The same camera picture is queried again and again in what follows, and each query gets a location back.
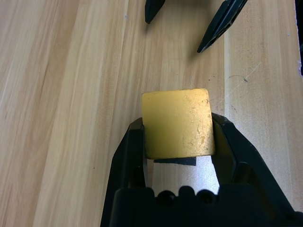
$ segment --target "yellow block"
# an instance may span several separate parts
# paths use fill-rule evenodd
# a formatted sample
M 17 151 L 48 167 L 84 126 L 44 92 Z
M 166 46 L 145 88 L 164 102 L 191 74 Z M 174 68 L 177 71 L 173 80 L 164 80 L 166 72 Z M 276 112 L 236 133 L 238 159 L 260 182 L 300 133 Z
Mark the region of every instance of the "yellow block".
M 145 93 L 142 116 L 147 158 L 214 153 L 213 122 L 206 89 Z

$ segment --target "wood grain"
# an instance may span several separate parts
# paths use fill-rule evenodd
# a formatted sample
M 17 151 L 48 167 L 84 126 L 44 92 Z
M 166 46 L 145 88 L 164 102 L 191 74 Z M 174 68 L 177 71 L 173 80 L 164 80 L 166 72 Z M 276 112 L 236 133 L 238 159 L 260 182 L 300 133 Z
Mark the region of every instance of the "wood grain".
M 99 226 L 111 158 L 141 116 L 141 94 L 196 87 L 303 211 L 294 1 L 248 1 L 196 54 L 221 2 L 167 0 L 147 26 L 144 1 L 0 0 L 0 226 Z M 198 167 L 157 164 L 152 186 L 215 190 L 210 159 Z

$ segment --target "black plastic claw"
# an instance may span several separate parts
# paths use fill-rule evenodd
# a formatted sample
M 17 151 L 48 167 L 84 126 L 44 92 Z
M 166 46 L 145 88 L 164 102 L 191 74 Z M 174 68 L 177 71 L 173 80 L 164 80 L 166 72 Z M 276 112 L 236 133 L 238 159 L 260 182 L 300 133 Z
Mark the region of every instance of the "black plastic claw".
M 222 3 L 197 50 L 198 53 L 205 51 L 232 26 L 237 16 L 243 9 L 247 0 L 227 0 Z
M 145 3 L 145 22 L 147 24 L 151 23 L 153 18 L 159 12 L 165 0 L 146 0 Z

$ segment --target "wooden table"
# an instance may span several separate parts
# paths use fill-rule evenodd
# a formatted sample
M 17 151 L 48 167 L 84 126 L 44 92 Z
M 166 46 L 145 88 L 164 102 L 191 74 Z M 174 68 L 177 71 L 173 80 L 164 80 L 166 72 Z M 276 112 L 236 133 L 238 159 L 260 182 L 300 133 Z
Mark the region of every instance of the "wooden table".
M 221 2 L 167 0 L 147 26 L 143 0 L 0 0 L 0 226 L 98 227 L 111 158 L 141 116 L 141 94 L 195 87 L 303 211 L 294 1 L 249 0 L 197 54 Z M 155 191 L 170 187 L 165 177 L 181 186 L 177 166 L 171 177 L 156 177 L 160 168 Z

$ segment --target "yellow sponge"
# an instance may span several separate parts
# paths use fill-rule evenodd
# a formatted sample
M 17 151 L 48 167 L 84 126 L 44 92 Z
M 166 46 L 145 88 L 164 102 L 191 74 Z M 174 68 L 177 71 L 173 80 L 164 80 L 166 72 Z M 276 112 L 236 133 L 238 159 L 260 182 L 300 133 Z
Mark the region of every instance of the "yellow sponge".
M 214 154 L 213 122 L 206 89 L 145 93 L 142 116 L 147 158 Z

